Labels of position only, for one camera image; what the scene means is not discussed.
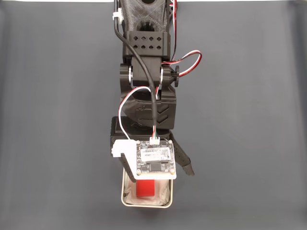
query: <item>robotic arm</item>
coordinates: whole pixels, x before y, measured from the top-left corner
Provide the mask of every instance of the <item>robotic arm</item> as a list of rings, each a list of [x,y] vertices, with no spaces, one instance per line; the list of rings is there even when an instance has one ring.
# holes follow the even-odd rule
[[[176,91],[172,83],[178,86],[179,78],[199,64],[201,53],[194,50],[174,60],[177,0],[120,0],[119,4],[118,7],[118,0],[114,1],[115,34],[123,42],[123,63],[120,65],[122,102],[118,116],[112,119],[111,154],[119,157],[133,182],[136,182],[136,177],[148,178],[141,178],[144,169],[148,169],[147,172],[169,172],[167,179],[174,179],[171,175],[176,168],[172,157],[187,175],[193,176],[190,158],[170,131],[174,128],[176,114]],[[174,24],[172,58],[170,20]],[[123,27],[123,35],[118,24]],[[198,59],[186,71],[180,72],[179,66],[171,67],[194,54]],[[121,117],[121,111],[127,116]],[[148,156],[154,151],[159,152],[159,160],[145,159],[144,153]]]

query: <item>black 3d-printed part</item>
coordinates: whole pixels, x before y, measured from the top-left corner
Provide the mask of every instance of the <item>black 3d-printed part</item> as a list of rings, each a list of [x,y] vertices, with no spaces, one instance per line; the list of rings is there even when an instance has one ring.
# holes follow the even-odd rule
[[[155,86],[159,85],[160,81],[160,57],[143,57],[145,65],[147,66]],[[133,85],[134,86],[147,86],[148,80],[145,76],[143,69],[140,67],[135,57],[132,58],[132,69],[133,69]]]
[[[121,117],[121,123],[128,136],[133,140],[149,140],[153,134],[153,128],[141,126],[126,116]],[[160,139],[169,139],[169,130],[157,129],[157,135],[160,137]],[[127,137],[124,135],[119,126],[118,117],[115,116],[112,118],[110,146],[112,147],[115,140],[118,139],[127,139]]]
[[[169,0],[120,0],[124,31],[168,32]]]
[[[168,32],[127,31],[124,37],[140,56],[170,58],[170,36]],[[132,55],[125,47],[124,56]]]
[[[120,88],[121,101],[131,91],[131,85],[128,78],[129,67],[121,65],[120,67]],[[170,71],[165,71],[165,81],[170,82]],[[159,99],[157,100],[157,128],[158,129],[173,129],[175,124],[176,114],[176,92],[175,89],[169,85],[163,87]],[[123,112],[133,121],[152,128],[152,107],[149,92],[135,92],[126,101],[123,106]]]
[[[135,180],[135,178],[134,178],[134,176],[133,176],[133,174],[132,174],[132,172],[131,172],[131,168],[130,168],[128,162],[127,162],[127,159],[126,159],[126,157],[125,157],[125,154],[123,154],[123,153],[121,154],[121,157],[119,158],[119,161],[120,161],[121,164],[124,166],[125,171],[126,171],[126,173],[128,174],[130,180],[131,180],[132,182],[135,183],[136,180]]]
[[[173,141],[175,149],[175,161],[183,168],[188,176],[194,176],[195,173],[192,169],[191,160],[177,143],[172,132],[170,132],[169,139]]]

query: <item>red white black wire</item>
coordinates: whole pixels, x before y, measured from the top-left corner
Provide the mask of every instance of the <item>red white black wire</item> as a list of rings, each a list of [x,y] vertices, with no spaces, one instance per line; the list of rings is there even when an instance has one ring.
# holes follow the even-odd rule
[[[133,90],[131,90],[131,91],[126,95],[126,97],[125,97],[124,100],[120,103],[119,108],[118,108],[119,126],[120,126],[121,130],[123,131],[123,133],[126,135],[126,137],[127,137],[128,139],[130,139],[130,137],[128,136],[127,132],[125,131],[125,129],[124,129],[122,123],[121,123],[121,116],[120,116],[120,114],[121,114],[121,109],[122,109],[123,105],[125,104],[125,102],[126,102],[126,101],[129,99],[129,97],[130,97],[134,92],[136,92],[137,90],[148,90],[148,91],[150,92],[150,88],[147,87],[147,86],[139,86],[139,87],[136,87],[136,88],[134,88]],[[153,126],[153,135],[152,135],[152,137],[153,137],[153,138],[156,137],[156,127],[155,127],[155,126]]]
[[[173,7],[174,53],[171,59],[173,61],[175,59],[176,47],[177,47],[177,18],[176,18],[177,0],[171,0],[171,3],[169,4],[169,6]]]
[[[196,62],[190,68],[188,68],[187,70],[179,73],[179,77],[182,77],[182,76],[190,73],[192,70],[194,70],[198,66],[198,64],[200,63],[202,55],[201,55],[201,52],[199,50],[193,50],[191,52],[188,52],[185,56],[183,56],[181,59],[179,59],[177,61],[164,61],[164,62],[162,62],[162,64],[168,64],[168,65],[177,64],[177,63],[181,62],[182,60],[186,59],[187,57],[194,55],[194,54],[198,54],[198,58],[197,58]]]

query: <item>wire connector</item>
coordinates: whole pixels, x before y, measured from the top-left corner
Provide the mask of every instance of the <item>wire connector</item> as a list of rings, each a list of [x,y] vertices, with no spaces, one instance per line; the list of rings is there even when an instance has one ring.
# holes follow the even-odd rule
[[[150,145],[160,145],[160,137],[158,138],[149,138],[149,144]]]

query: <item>white connector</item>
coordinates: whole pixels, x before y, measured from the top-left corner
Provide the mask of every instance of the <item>white connector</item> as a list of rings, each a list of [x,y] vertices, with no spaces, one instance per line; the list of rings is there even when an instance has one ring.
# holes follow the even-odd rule
[[[150,137],[149,138],[149,144],[150,145],[160,145],[160,137],[158,137],[158,138],[152,138],[152,137]]]
[[[113,20],[114,18],[118,18],[118,23],[120,25],[123,23],[124,15],[123,15],[123,11],[121,10],[121,8],[118,9],[118,12],[113,12]]]

